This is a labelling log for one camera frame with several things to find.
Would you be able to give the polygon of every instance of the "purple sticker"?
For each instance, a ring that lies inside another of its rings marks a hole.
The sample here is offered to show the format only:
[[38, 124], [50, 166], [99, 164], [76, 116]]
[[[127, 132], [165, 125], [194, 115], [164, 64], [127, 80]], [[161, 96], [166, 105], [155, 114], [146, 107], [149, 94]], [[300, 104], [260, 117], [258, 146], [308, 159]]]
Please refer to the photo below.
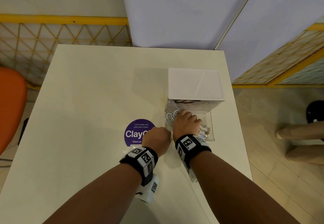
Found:
[[127, 146], [142, 144], [143, 135], [154, 127], [154, 124], [146, 119], [132, 121], [126, 128], [124, 139]]

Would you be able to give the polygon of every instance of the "person's leg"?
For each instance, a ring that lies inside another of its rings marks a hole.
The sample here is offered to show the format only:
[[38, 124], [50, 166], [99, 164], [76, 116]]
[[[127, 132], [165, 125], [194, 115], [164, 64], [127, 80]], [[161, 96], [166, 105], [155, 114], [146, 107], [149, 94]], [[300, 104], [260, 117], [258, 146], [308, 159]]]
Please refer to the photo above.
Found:
[[324, 166], [324, 145], [298, 146], [286, 154], [290, 161]]
[[324, 121], [289, 125], [276, 132], [277, 138], [291, 140], [315, 140], [324, 139]]

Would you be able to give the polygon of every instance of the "chair backrest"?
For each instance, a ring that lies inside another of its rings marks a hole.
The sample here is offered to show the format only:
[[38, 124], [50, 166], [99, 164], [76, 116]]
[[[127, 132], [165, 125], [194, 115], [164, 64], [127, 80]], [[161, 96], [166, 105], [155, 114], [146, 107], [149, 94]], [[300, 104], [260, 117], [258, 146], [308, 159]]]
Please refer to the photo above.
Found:
[[0, 67], [0, 155], [18, 129], [26, 99], [25, 79], [17, 71]]

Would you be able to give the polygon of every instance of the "black wrist strap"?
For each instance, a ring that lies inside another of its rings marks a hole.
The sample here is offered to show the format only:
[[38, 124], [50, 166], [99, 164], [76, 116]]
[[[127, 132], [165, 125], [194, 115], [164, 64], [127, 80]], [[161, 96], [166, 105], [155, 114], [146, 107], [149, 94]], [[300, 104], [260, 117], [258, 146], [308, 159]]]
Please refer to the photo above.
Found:
[[127, 163], [142, 176], [142, 186], [147, 185], [153, 178], [153, 169], [157, 163], [156, 152], [149, 147], [139, 147], [128, 152], [119, 162]]
[[209, 145], [200, 137], [188, 134], [183, 135], [176, 141], [176, 150], [182, 161], [190, 169], [190, 160], [203, 151], [212, 151]]

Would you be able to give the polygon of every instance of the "white table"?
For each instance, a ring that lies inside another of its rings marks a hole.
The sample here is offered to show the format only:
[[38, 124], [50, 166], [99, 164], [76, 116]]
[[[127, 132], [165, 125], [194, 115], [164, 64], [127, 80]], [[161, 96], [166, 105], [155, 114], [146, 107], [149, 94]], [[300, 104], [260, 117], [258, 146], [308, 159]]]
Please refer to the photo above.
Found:
[[[219, 70], [225, 101], [209, 144], [252, 179], [223, 51], [59, 45], [0, 195], [1, 223], [42, 223], [117, 165], [133, 120], [164, 126], [168, 67]], [[154, 172], [153, 202], [134, 199], [122, 223], [217, 223], [173, 144]]]

